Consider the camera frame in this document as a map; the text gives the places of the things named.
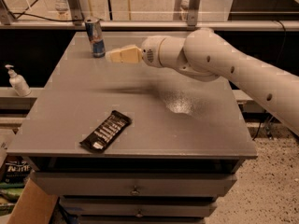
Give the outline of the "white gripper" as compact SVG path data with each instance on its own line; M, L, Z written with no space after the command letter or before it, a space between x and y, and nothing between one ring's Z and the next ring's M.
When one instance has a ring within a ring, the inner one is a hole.
M164 40L165 36L149 36L142 42L141 49L136 45L127 45L108 51L105 58L110 63L140 63L143 57L148 66L162 68L159 50Z

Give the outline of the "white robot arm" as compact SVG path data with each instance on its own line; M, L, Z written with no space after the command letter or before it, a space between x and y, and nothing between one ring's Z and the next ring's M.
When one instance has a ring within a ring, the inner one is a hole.
M204 82L224 77L299 134L299 77L241 52L211 29L184 37L149 36L140 46L108 51L106 59L171 68Z

